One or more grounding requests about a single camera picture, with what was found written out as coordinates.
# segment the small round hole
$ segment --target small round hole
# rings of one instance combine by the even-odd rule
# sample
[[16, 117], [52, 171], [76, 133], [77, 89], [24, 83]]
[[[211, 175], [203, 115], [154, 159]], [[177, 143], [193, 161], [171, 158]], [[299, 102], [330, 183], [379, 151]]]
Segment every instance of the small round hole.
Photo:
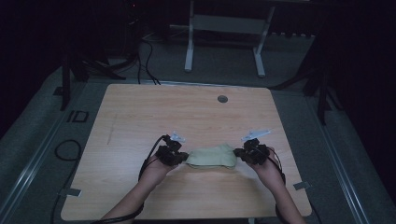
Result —
[[218, 97], [218, 101], [220, 102], [220, 103], [227, 103], [227, 101], [228, 101], [228, 98], [227, 98], [227, 96], [225, 96], [225, 95], [220, 95], [219, 97]]

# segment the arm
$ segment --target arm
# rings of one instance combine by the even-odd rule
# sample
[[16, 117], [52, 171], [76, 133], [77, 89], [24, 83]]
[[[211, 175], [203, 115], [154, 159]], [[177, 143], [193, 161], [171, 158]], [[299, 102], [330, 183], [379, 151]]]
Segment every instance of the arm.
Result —
[[[276, 161], [272, 150], [270, 150], [270, 158]], [[277, 208], [282, 217], [289, 223], [305, 223], [276, 167], [268, 160], [263, 165], [249, 164], [249, 166], [257, 173], [264, 186], [274, 195]]]
[[[102, 219], [112, 217], [123, 217], [135, 212], [140, 205], [147, 199], [149, 194], [159, 185], [166, 177], [166, 174], [176, 168], [164, 165], [158, 161], [155, 156], [152, 156], [149, 161], [149, 166], [146, 168], [139, 182], [121, 199], [116, 206], [114, 206]], [[133, 223], [133, 219], [122, 224]]]

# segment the table top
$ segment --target table top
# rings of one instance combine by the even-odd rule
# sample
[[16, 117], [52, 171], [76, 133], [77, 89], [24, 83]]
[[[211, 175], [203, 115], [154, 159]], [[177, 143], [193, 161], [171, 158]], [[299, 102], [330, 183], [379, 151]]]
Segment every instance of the table top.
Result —
[[[224, 95], [228, 102], [221, 103]], [[109, 211], [136, 183], [143, 160], [162, 135], [186, 138], [180, 151], [227, 143], [242, 147], [249, 131], [274, 147], [287, 188], [303, 216], [311, 214], [288, 139], [271, 92], [262, 88], [109, 85], [84, 149], [64, 220], [94, 220]], [[234, 169], [198, 170], [185, 163], [171, 171], [148, 196], [137, 219], [274, 217], [275, 201], [254, 171], [238, 158]]]

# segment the black cable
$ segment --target black cable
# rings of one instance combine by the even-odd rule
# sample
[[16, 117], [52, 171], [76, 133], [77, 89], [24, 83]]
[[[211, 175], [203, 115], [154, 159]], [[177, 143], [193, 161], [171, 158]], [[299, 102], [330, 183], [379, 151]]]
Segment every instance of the black cable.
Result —
[[[61, 147], [63, 144], [68, 143], [68, 142], [75, 143], [75, 144], [78, 146], [78, 155], [77, 155], [75, 158], [71, 158], [71, 159], [70, 159], [70, 158], [64, 158], [64, 157], [62, 157], [62, 156], [59, 154], [59, 149], [60, 149], [60, 147]], [[64, 185], [62, 186], [62, 189], [65, 189], [66, 186], [68, 185], [68, 183], [69, 183], [71, 177], [73, 176], [73, 174], [74, 174], [74, 173], [76, 172], [76, 170], [77, 170], [79, 160], [81, 159], [81, 156], [82, 156], [82, 147], [81, 147], [81, 145], [79, 144], [78, 141], [73, 140], [73, 139], [68, 139], [68, 140], [64, 140], [64, 141], [62, 141], [60, 144], [58, 144], [58, 146], [55, 148], [54, 153], [55, 153], [56, 158], [58, 158], [58, 159], [61, 160], [61, 161], [75, 161], [75, 164], [74, 164], [74, 166], [73, 166], [72, 172], [70, 172], [69, 176], [66, 178], [66, 181], [64, 181]], [[52, 206], [52, 211], [51, 211], [51, 213], [50, 213], [50, 222], [51, 222], [51, 223], [54, 223], [55, 208], [56, 208], [56, 205], [58, 204], [60, 198], [61, 198], [61, 194], [58, 192], [58, 196], [56, 197], [55, 203], [53, 204], [53, 206]]]
[[[155, 159], [151, 162], [149, 162], [149, 158], [151, 157], [152, 152], [154, 151], [154, 149], [157, 147], [158, 143], [164, 139], [164, 135], [161, 136], [157, 142], [155, 142], [154, 146], [152, 147], [151, 151], [148, 154], [148, 157], [144, 160], [142, 167], [140, 168], [140, 172], [139, 172], [139, 177], [138, 180], [140, 180], [140, 177], [142, 176], [143, 172], [146, 170], [146, 168], [154, 161], [158, 160]], [[107, 219], [101, 219], [101, 220], [97, 220], [92, 222], [91, 224], [106, 224], [106, 223], [117, 223], [117, 222], [122, 222], [122, 221], [126, 221], [132, 218], [137, 217], [142, 211], [143, 211], [143, 207], [144, 207], [144, 203], [142, 203], [142, 205], [140, 205], [140, 207], [133, 212], [132, 214], [129, 214], [127, 216], [123, 216], [123, 217], [112, 217], [112, 218], [107, 218]]]
[[146, 59], [146, 71], [147, 71], [147, 73], [148, 73], [148, 76], [151, 77], [151, 80], [154, 82], [155, 85], [157, 85], [157, 84], [161, 85], [160, 80], [158, 80], [158, 78], [156, 78], [155, 76], [153, 76], [153, 75], [150, 73], [150, 71], [149, 71], [149, 58], [151, 57], [151, 54], [152, 54], [152, 45], [151, 45], [148, 41], [143, 40], [143, 39], [142, 39], [142, 42], [145, 43], [145, 44], [148, 44], [149, 47], [150, 47], [150, 51], [149, 51], [149, 54], [148, 54], [148, 58]]
[[139, 52], [137, 52], [137, 61], [139, 62], [139, 68], [137, 69], [137, 83], [140, 84], [140, 70], [142, 69], [142, 61], [140, 60]]
[[315, 215], [317, 215], [319, 224], [322, 224], [322, 221], [321, 221], [321, 218], [320, 218], [320, 216], [319, 216], [319, 213], [318, 213], [317, 209], [316, 209], [315, 206], [311, 203], [310, 200], [308, 200], [308, 201], [309, 201], [309, 204], [311, 204], [312, 210], [314, 210]]

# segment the white table frame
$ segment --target white table frame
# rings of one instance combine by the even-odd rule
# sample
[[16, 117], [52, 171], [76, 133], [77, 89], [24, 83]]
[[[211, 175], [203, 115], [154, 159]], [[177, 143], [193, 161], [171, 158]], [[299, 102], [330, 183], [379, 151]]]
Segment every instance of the white table frame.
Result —
[[193, 33], [194, 30], [207, 30], [228, 33], [260, 35], [259, 44], [253, 48], [253, 56], [256, 62], [259, 77], [265, 76], [262, 64], [262, 47], [267, 37], [271, 19], [274, 16], [275, 7], [270, 7], [266, 20], [231, 18], [220, 16], [208, 16], [194, 14], [194, 0], [190, 4], [190, 23], [189, 23], [189, 45], [187, 47], [186, 63], [184, 70], [192, 71], [192, 58], [194, 53]]

